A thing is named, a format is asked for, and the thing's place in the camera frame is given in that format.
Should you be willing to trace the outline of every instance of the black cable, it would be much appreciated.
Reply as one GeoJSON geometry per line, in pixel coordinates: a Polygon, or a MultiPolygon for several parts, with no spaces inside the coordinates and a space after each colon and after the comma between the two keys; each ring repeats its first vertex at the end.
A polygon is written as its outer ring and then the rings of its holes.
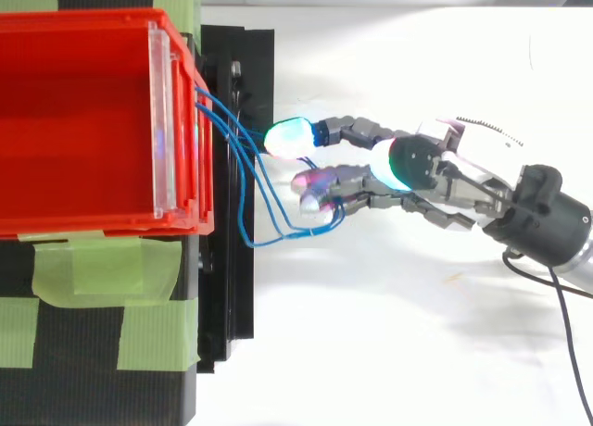
{"type": "MultiPolygon", "coordinates": [[[[521,269],[516,268],[515,266],[513,266],[511,264],[511,262],[509,261],[510,259],[510,254],[509,252],[504,252],[502,254],[502,262],[504,263],[505,266],[507,266],[508,269],[510,269],[511,271],[513,271],[514,273],[516,273],[519,276],[523,276],[524,278],[527,278],[528,280],[531,280],[533,282],[537,282],[543,285],[547,285],[548,287],[552,287],[555,288],[556,285],[554,284],[554,282],[551,281],[547,281],[547,280],[542,280],[541,278],[538,278],[537,276],[534,276],[530,273],[527,273],[526,271],[523,271],[521,269]]],[[[588,292],[584,292],[582,290],[579,289],[575,289],[573,287],[567,287],[565,285],[561,285],[561,289],[564,292],[568,292],[569,294],[577,294],[579,296],[583,296],[585,298],[589,298],[589,299],[593,299],[593,294],[590,294],[588,292]]]]}
{"type": "Polygon", "coordinates": [[[591,409],[589,408],[589,403],[587,402],[587,396],[585,395],[585,389],[583,388],[583,382],[581,381],[581,373],[578,370],[578,363],[576,362],[576,354],[574,353],[573,330],[571,329],[571,322],[568,318],[568,309],[566,308],[566,301],[564,300],[564,294],[562,293],[562,286],[558,281],[558,276],[556,276],[556,273],[554,273],[554,270],[552,268],[549,269],[549,274],[552,277],[552,280],[554,281],[556,293],[558,294],[558,299],[560,301],[562,318],[564,319],[564,329],[566,330],[566,342],[568,343],[568,353],[571,356],[571,364],[573,365],[574,380],[576,382],[576,387],[578,389],[579,395],[581,396],[581,402],[583,403],[583,407],[585,408],[589,424],[593,426],[593,415],[591,414],[591,409]]]}

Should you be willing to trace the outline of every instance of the red plastic bin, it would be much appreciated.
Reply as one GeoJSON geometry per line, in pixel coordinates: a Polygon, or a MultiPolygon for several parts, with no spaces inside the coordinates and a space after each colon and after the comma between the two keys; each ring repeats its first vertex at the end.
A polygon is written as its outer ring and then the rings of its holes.
{"type": "Polygon", "coordinates": [[[0,236],[212,232],[206,84],[164,11],[0,14],[0,48],[0,236]]]}

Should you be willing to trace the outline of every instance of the blue wire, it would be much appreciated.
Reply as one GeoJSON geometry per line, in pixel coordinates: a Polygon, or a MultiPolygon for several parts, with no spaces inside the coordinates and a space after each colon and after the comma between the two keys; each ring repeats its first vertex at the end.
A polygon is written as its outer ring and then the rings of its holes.
{"type": "MultiPolygon", "coordinates": [[[[211,112],[209,112],[209,110],[207,108],[205,108],[205,110],[206,110],[205,114],[207,115],[207,117],[209,119],[217,118],[217,119],[212,119],[212,123],[214,123],[214,125],[217,127],[217,129],[226,138],[226,136],[229,135],[228,134],[228,131],[229,131],[228,126],[224,125],[223,120],[220,119],[218,116],[212,115],[211,112]]],[[[231,138],[231,140],[232,141],[229,141],[230,142],[229,146],[231,147],[231,150],[233,151],[233,154],[237,157],[237,159],[240,159],[239,153],[237,152],[237,149],[236,149],[236,141],[234,138],[231,138]]],[[[239,172],[241,174],[241,199],[239,202],[238,222],[239,222],[239,231],[241,232],[241,236],[243,237],[244,242],[247,244],[247,246],[249,246],[251,248],[263,247],[263,246],[267,246],[267,245],[276,244],[276,243],[282,241],[283,239],[299,239],[302,237],[325,234],[325,233],[329,232],[330,230],[333,230],[335,227],[337,227],[339,224],[341,224],[344,221],[344,218],[346,217],[346,212],[345,212],[342,204],[340,203],[339,208],[334,213],[332,222],[330,222],[330,224],[328,224],[327,227],[313,228],[313,229],[310,229],[308,232],[297,232],[297,233],[290,233],[288,235],[282,235],[281,237],[276,238],[271,241],[268,241],[267,243],[258,243],[258,244],[253,243],[249,239],[249,237],[246,233],[245,222],[243,221],[243,215],[245,214],[245,191],[246,191],[245,190],[245,187],[246,187],[245,168],[241,162],[239,162],[238,165],[239,165],[239,172]]]]}
{"type": "MultiPolygon", "coordinates": [[[[259,175],[256,173],[255,167],[253,166],[253,164],[249,161],[249,158],[247,157],[247,153],[245,152],[245,149],[243,148],[243,146],[237,141],[237,136],[235,134],[233,134],[233,132],[230,131],[230,128],[228,128],[228,125],[226,125],[226,123],[224,122],[224,120],[222,120],[219,116],[217,116],[216,114],[214,114],[211,110],[209,110],[208,108],[206,108],[205,106],[201,105],[201,104],[196,104],[197,108],[202,111],[206,117],[208,117],[210,119],[210,121],[214,124],[216,124],[217,129],[221,132],[222,136],[228,140],[229,142],[229,146],[233,149],[233,153],[235,154],[235,157],[237,159],[237,164],[239,165],[240,169],[244,172],[243,174],[245,175],[245,168],[243,166],[243,163],[241,162],[241,159],[244,159],[247,163],[247,166],[249,167],[249,169],[251,170],[251,174],[253,174],[253,177],[255,178],[256,182],[258,183],[258,187],[261,190],[261,193],[263,195],[263,199],[264,202],[266,203],[266,207],[268,208],[268,212],[271,215],[271,222],[274,226],[274,229],[276,229],[276,232],[278,234],[280,234],[281,236],[283,236],[282,230],[280,229],[280,226],[278,225],[278,222],[276,221],[276,218],[273,216],[273,210],[271,208],[271,203],[270,203],[270,199],[268,199],[268,196],[265,193],[263,184],[261,183],[261,179],[259,178],[259,175]]],[[[243,221],[243,213],[240,213],[241,217],[241,221],[243,221]]]]}
{"type": "Polygon", "coordinates": [[[253,139],[251,139],[249,136],[249,133],[247,132],[247,130],[243,127],[243,125],[241,125],[241,122],[239,122],[239,120],[234,116],[234,114],[229,111],[226,106],[224,106],[224,104],[217,99],[216,97],[214,97],[212,94],[208,93],[207,91],[202,90],[201,88],[196,87],[196,91],[201,94],[204,95],[205,97],[207,97],[208,99],[210,99],[214,104],[216,104],[228,117],[229,119],[233,122],[233,124],[239,129],[240,132],[243,133],[243,135],[247,138],[247,142],[249,143],[249,145],[251,145],[251,148],[253,149],[255,155],[256,155],[256,159],[258,160],[259,165],[261,166],[261,172],[263,174],[264,180],[266,181],[266,183],[268,184],[268,187],[270,188],[270,192],[272,197],[274,198],[274,201],[276,201],[276,204],[278,205],[278,208],[280,209],[280,212],[282,213],[282,216],[284,218],[284,221],[286,222],[286,225],[292,229],[292,230],[297,230],[297,231],[306,231],[308,232],[309,229],[304,228],[304,227],[295,227],[292,222],[290,221],[290,219],[288,218],[288,215],[286,213],[286,210],[284,209],[284,206],[282,205],[282,202],[280,201],[280,198],[278,197],[278,194],[275,192],[273,185],[271,184],[271,180],[270,180],[270,176],[268,175],[268,171],[266,170],[266,167],[263,163],[263,161],[261,160],[261,156],[259,155],[258,152],[258,148],[256,147],[255,143],[253,142],[253,139]]]}
{"type": "MultiPolygon", "coordinates": [[[[240,161],[241,159],[243,159],[246,163],[247,166],[249,167],[252,175],[254,176],[256,182],[258,183],[258,187],[261,190],[261,193],[263,195],[264,201],[266,203],[266,207],[268,208],[268,212],[270,213],[271,219],[272,219],[272,223],[274,224],[274,228],[276,229],[276,231],[278,232],[278,234],[281,235],[281,238],[271,241],[272,243],[278,242],[278,241],[282,241],[282,239],[298,239],[301,237],[308,237],[308,236],[317,236],[319,234],[325,234],[331,230],[333,230],[335,227],[337,227],[336,222],[337,222],[337,216],[339,216],[339,213],[336,216],[336,218],[332,219],[331,222],[329,222],[328,224],[322,225],[321,227],[315,227],[315,228],[309,228],[309,229],[302,229],[300,231],[298,231],[297,233],[289,233],[287,235],[284,235],[282,233],[282,231],[280,230],[278,223],[276,221],[276,218],[273,214],[273,211],[271,209],[271,204],[270,201],[266,195],[265,192],[265,188],[263,186],[263,184],[261,183],[261,180],[259,179],[258,174],[255,171],[255,167],[254,165],[251,163],[250,159],[247,157],[247,154],[245,152],[245,149],[243,148],[242,145],[240,145],[237,141],[237,136],[235,134],[233,134],[231,132],[231,129],[228,127],[228,125],[225,124],[225,122],[216,114],[214,114],[212,111],[210,111],[208,108],[206,108],[205,106],[202,106],[200,104],[196,104],[196,106],[202,111],[204,112],[204,114],[213,121],[213,123],[217,124],[217,128],[219,129],[219,131],[221,131],[222,135],[225,137],[225,139],[227,139],[229,141],[229,144],[231,144],[234,148],[233,153],[236,153],[236,149],[238,149],[239,153],[241,154],[241,156],[237,155],[237,159],[240,161]]],[[[243,168],[243,165],[241,163],[239,163],[239,166],[243,169],[243,171],[245,171],[245,169],[243,168]]],[[[245,202],[243,203],[243,205],[240,205],[240,210],[241,212],[239,213],[239,218],[240,221],[244,224],[243,222],[243,215],[245,214],[244,211],[244,205],[245,202]]]]}
{"type": "MultiPolygon", "coordinates": [[[[271,204],[265,194],[263,184],[261,183],[261,180],[259,179],[257,173],[255,172],[255,168],[254,168],[253,164],[251,164],[249,158],[247,157],[245,149],[243,148],[243,146],[241,144],[238,143],[236,135],[231,132],[228,125],[226,125],[226,123],[219,116],[214,114],[208,108],[206,108],[205,106],[202,106],[201,104],[196,104],[196,106],[212,121],[212,123],[215,125],[215,127],[221,132],[223,137],[228,140],[229,146],[231,147],[233,154],[235,155],[237,160],[239,160],[238,166],[239,166],[239,172],[241,175],[241,198],[239,201],[239,209],[238,209],[238,225],[239,225],[239,231],[241,232],[241,236],[243,237],[244,242],[247,244],[247,246],[249,246],[251,248],[256,248],[256,247],[262,247],[262,246],[266,246],[266,245],[276,244],[276,243],[282,241],[283,239],[299,239],[302,237],[325,234],[325,233],[335,229],[339,224],[341,224],[344,221],[344,219],[346,217],[346,211],[344,210],[343,204],[341,202],[339,202],[339,203],[337,203],[338,207],[334,212],[334,217],[332,218],[332,221],[329,224],[326,224],[324,226],[317,227],[317,228],[312,228],[312,229],[302,229],[299,232],[289,233],[287,235],[282,234],[282,231],[278,227],[278,224],[275,221],[275,217],[273,216],[273,212],[271,210],[271,204]],[[274,223],[274,228],[280,234],[279,238],[276,238],[272,241],[268,241],[267,243],[254,243],[249,239],[249,237],[246,233],[245,222],[244,222],[246,174],[245,174],[245,168],[244,168],[243,163],[241,162],[241,159],[243,159],[247,163],[247,165],[249,166],[249,169],[251,170],[251,173],[254,175],[254,178],[258,182],[259,189],[262,191],[264,201],[266,202],[266,207],[268,208],[268,211],[271,215],[272,223],[274,223]]],[[[253,141],[249,141],[249,142],[251,142],[251,145],[252,145],[251,148],[255,147],[255,145],[253,144],[253,141]]],[[[315,164],[312,161],[310,161],[310,159],[307,159],[307,161],[310,162],[316,168],[315,164]]]]}

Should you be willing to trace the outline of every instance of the glowing fingertip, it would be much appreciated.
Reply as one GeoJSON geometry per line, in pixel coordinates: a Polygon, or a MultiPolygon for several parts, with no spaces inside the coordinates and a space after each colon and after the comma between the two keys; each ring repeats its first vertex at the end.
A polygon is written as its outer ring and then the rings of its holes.
{"type": "Polygon", "coordinates": [[[371,151],[371,172],[392,190],[408,192],[410,187],[396,177],[389,165],[389,148],[394,141],[395,139],[387,139],[374,146],[371,151]]]}
{"type": "Polygon", "coordinates": [[[282,159],[298,159],[311,156],[315,151],[313,125],[304,118],[278,122],[266,133],[266,151],[282,159]]]}

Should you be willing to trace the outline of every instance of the black cylindrical connector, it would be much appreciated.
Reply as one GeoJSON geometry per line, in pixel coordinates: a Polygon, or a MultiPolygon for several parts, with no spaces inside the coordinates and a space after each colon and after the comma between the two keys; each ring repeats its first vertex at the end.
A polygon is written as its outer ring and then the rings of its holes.
{"type": "Polygon", "coordinates": [[[517,207],[484,232],[543,264],[557,267],[583,248],[591,228],[590,209],[560,192],[560,173],[546,166],[528,166],[513,196],[517,207]]]}

